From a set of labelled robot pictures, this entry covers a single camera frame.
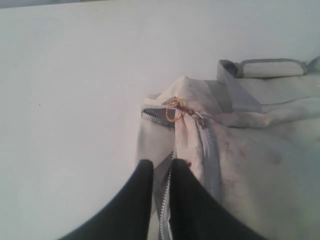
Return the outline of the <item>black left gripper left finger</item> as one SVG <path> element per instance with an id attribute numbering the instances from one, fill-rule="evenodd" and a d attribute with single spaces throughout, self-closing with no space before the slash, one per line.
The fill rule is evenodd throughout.
<path id="1" fill-rule="evenodd" d="M 140 160 L 119 193 L 63 240 L 146 240 L 152 208 L 154 167 Z"/>

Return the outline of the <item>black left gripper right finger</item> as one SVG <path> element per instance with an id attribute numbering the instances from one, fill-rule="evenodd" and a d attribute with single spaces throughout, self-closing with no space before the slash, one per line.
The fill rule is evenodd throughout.
<path id="1" fill-rule="evenodd" d="M 182 159 L 171 165 L 170 227 L 174 240 L 264 240 L 226 211 Z"/>

